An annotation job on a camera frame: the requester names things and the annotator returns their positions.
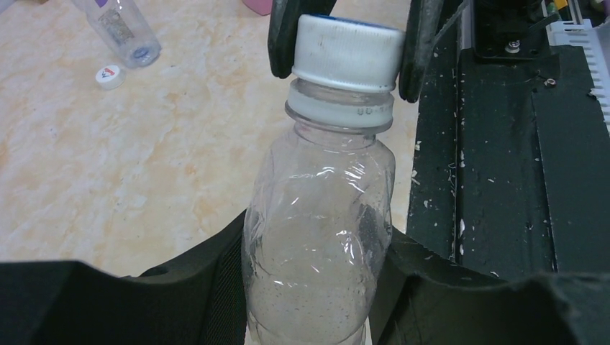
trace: screw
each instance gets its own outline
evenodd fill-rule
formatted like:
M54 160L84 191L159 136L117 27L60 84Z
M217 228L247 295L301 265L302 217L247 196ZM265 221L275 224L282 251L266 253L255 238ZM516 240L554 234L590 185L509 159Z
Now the screw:
M548 78L547 80L545 80L545 86L547 86L549 88L554 88L556 85L557 85L557 81L555 79Z
M517 54L519 52L519 47L521 46L520 41L511 41L504 48L505 51L511 54Z

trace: yellow object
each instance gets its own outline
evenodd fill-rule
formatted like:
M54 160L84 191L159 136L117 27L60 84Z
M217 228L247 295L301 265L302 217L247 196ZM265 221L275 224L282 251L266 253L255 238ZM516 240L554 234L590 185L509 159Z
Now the yellow object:
M557 10L568 6L568 0L553 0L553 2L555 2Z

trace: pink object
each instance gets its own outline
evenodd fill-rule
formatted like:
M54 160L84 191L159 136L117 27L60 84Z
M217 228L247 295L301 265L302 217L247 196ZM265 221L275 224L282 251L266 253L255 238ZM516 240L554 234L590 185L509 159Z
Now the pink object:
M273 0L242 0L254 12L261 16L266 16L271 13L271 4Z

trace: clear plastic bottle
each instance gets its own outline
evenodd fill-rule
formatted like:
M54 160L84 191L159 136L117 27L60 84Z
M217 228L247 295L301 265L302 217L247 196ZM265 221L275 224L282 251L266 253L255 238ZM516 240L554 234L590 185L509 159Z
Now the clear plastic bottle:
M403 40L299 20L286 102L296 123L272 144L244 226L248 324L262 345L364 344L392 229L395 160L375 134L392 123Z
M161 45L133 0L72 2L126 67L145 67L159 58Z

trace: marble tabletop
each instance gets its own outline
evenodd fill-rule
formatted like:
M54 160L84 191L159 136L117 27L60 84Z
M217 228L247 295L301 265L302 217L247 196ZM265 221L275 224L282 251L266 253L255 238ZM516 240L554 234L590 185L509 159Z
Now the marble tabletop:
M269 69L269 17L240 0L136 0L159 60L101 90L119 60L68 0L0 14L0 260L79 259L139 275L244 210L263 155L291 128ZM334 15L404 28L408 0L340 0ZM396 155L404 230L417 105L396 95L379 137Z

